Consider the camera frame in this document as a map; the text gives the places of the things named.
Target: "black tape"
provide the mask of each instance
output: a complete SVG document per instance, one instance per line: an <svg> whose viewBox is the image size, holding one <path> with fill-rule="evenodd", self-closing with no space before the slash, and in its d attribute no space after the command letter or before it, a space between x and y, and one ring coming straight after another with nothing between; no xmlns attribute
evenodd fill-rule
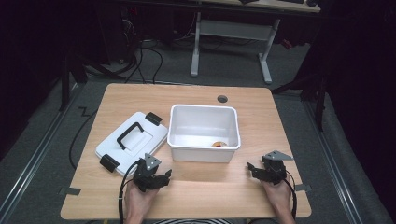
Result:
<svg viewBox="0 0 396 224"><path fill-rule="evenodd" d="M59 195L66 195L66 194L71 194L71 195L79 195L81 192L81 189L73 189L73 188L61 188L58 192Z"/></svg>
<svg viewBox="0 0 396 224"><path fill-rule="evenodd" d="M305 190L305 192L309 192L312 190L312 188L310 185L300 184L300 185L296 185L295 190L296 191Z"/></svg>

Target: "small round hole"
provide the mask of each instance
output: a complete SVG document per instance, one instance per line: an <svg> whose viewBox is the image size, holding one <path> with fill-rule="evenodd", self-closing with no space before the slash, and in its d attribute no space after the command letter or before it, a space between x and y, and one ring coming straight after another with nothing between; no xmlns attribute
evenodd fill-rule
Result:
<svg viewBox="0 0 396 224"><path fill-rule="evenodd" d="M226 103L228 101L228 98L225 95L220 95L220 96L218 96L218 101L220 103Z"/></svg>

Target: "white plastic tray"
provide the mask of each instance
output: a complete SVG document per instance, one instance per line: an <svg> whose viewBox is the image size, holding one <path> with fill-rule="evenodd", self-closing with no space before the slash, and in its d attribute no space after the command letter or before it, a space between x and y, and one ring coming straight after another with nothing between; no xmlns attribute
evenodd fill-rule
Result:
<svg viewBox="0 0 396 224"><path fill-rule="evenodd" d="M228 106L174 105L167 142L175 161L229 162L241 146L236 110ZM226 147L213 147L216 142Z"/></svg>

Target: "black latch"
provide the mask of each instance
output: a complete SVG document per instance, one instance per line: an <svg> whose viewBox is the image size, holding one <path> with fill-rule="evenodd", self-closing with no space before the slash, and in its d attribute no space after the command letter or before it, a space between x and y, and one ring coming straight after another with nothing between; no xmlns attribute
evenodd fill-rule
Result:
<svg viewBox="0 0 396 224"><path fill-rule="evenodd" d="M120 165L119 162L117 162L116 160L114 160L112 157L110 157L108 154L106 154L105 156L102 157L102 159L100 159L100 163L106 167L106 169L113 173L113 171Z"/></svg>
<svg viewBox="0 0 396 224"><path fill-rule="evenodd" d="M146 120L150 121L151 123L153 123L155 126L160 125L161 120L163 120L162 118L158 117L157 115L153 114L152 112L149 112L146 115Z"/></svg>

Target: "wire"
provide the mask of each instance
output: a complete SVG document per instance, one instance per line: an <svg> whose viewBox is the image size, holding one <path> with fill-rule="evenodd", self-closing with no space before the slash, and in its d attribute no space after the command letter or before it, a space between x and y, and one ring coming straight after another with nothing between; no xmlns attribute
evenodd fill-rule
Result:
<svg viewBox="0 0 396 224"><path fill-rule="evenodd" d="M130 21L128 21L128 20L122 20L122 21L124 21L124 22L126 22L129 26L128 26L128 30L126 31L126 33L129 33L129 30L131 29L131 27L132 27L132 34L134 34L134 24L133 23L131 23Z"/></svg>
<svg viewBox="0 0 396 224"><path fill-rule="evenodd" d="M182 39L182 40L178 40L177 42L182 42L182 41L187 42L187 40L188 40L189 38L193 37L193 36L194 36L194 35L191 35L191 36L186 37L186 38L184 38L184 39ZM194 40L189 40L189 41L188 41L188 44L180 44L180 43L177 43L177 42L174 41L173 44L176 44L176 45L181 46L181 47L189 47L189 46L192 46L192 45L194 44Z"/></svg>
<svg viewBox="0 0 396 224"><path fill-rule="evenodd" d="M153 48L157 47L158 40L156 40L156 39L145 39L145 40L143 40L143 42L152 42L152 41L155 41L154 45L153 46L149 46L149 47L144 47L144 49L153 49Z"/></svg>
<svg viewBox="0 0 396 224"><path fill-rule="evenodd" d="M190 37L194 36L194 35L189 35L189 34L191 33L192 27L194 26L194 22L195 22L196 16L197 16L197 13L195 12L194 13L194 17L192 18L192 22L191 22L191 26L190 26L189 31L183 37L178 38L178 39L174 39L174 41L183 40L183 39L190 38Z"/></svg>
<svg viewBox="0 0 396 224"><path fill-rule="evenodd" d="M128 176L129 172L131 172L132 168L136 166L138 161L135 161L132 163L132 165L128 168L128 170L125 172L125 175L122 179L121 185L120 185L120 194L119 194L119 215L120 215L120 224L123 224L123 209L122 209L122 197L123 197L123 189L125 185L129 182L125 183L126 177Z"/></svg>
<svg viewBox="0 0 396 224"><path fill-rule="evenodd" d="M158 51L155 50L155 49L147 49L147 50L151 50L151 51L157 53L158 56L160 56L160 58L161 58L160 65L158 66L157 70L155 71L154 75L152 76L152 84L155 84L155 77L157 76L157 73L158 73L158 71L160 70L160 68L163 66L163 56L161 55L160 52L158 52Z"/></svg>
<svg viewBox="0 0 396 224"><path fill-rule="evenodd" d="M212 40L212 43L218 42L219 44L218 44L217 46L215 46L214 48L206 48L206 47L203 46L204 43L202 43L202 41L200 41L200 48L202 48L202 49L218 49L218 48L220 48L220 47L224 44L224 42L222 42L221 40L219 40L219 38L213 37L213 36L210 36L210 37L207 38L206 40Z"/></svg>
<svg viewBox="0 0 396 224"><path fill-rule="evenodd" d="M142 77L143 84L146 84L147 82L146 82L146 80L145 80L145 77L144 77L143 74L142 74L142 70L140 69L140 67L137 68L137 70L139 71L139 74L140 74L140 76Z"/></svg>
<svg viewBox="0 0 396 224"><path fill-rule="evenodd" d="M280 178L282 178L283 181L285 181L285 183L289 186L290 190L291 190L291 194L293 197L293 208L291 209L291 215L293 216L294 219L296 219L296 213L297 213L297 195L296 195L296 191L295 191L295 183L294 183L294 178L293 176L288 172L288 174L290 175L291 179L293 180L293 186L291 186L291 184L289 183L289 181L286 178L283 178L280 174L278 174L276 172L276 170L274 170L274 168L272 166L270 166L270 169L272 169L274 171L275 174L277 174L277 176L279 176Z"/></svg>
<svg viewBox="0 0 396 224"><path fill-rule="evenodd" d="M118 71L109 71L108 69L104 68L102 65L97 64L89 59L86 59L85 57L82 57L81 55L78 55L78 57L85 63L91 66L87 67L84 66L85 71L89 74L95 75L95 76L102 76L102 75L107 75L110 77L118 77L119 74L124 73L129 71L130 69L132 69L135 66L135 60L134 60L134 56L133 55L133 51L134 51L134 44L129 45L129 47L127 48L127 54L126 54L126 59L129 61L128 64L121 68Z"/></svg>
<svg viewBox="0 0 396 224"><path fill-rule="evenodd" d="M131 75L129 75L129 76L125 79L124 83L127 83L127 82L129 81L129 79L134 75L134 72L140 67L140 64L142 64L142 60L143 60L143 48L142 48L142 46L140 45L140 60L139 60L139 64L136 66L136 68L135 68L134 71L131 73Z"/></svg>
<svg viewBox="0 0 396 224"><path fill-rule="evenodd" d="M245 46L245 45L254 44L254 43L258 42L258 40L254 40L254 39L240 39L241 41L243 40L246 42L238 43L236 41L230 41L227 39L228 38L222 38L220 41L223 41L224 43L227 43L227 44L238 45L238 46Z"/></svg>
<svg viewBox="0 0 396 224"><path fill-rule="evenodd" d="M79 127L79 129L78 129L76 135L74 136L72 143L70 144L70 148L69 148L69 161L70 161L70 164L72 165L72 167L73 167L74 170L77 169L77 166L73 163L73 160L72 160L72 149L73 149L73 146L74 146L74 144L75 144L75 142L76 142L76 140L77 140L77 138L78 138L78 136L79 136L79 133L82 131L82 129L84 128L84 126L88 123L88 121L93 117L93 115L95 115L97 112L98 112L98 109L96 109L95 111L93 111L93 112L90 114L90 116L84 121L84 123L82 123L82 125Z"/></svg>

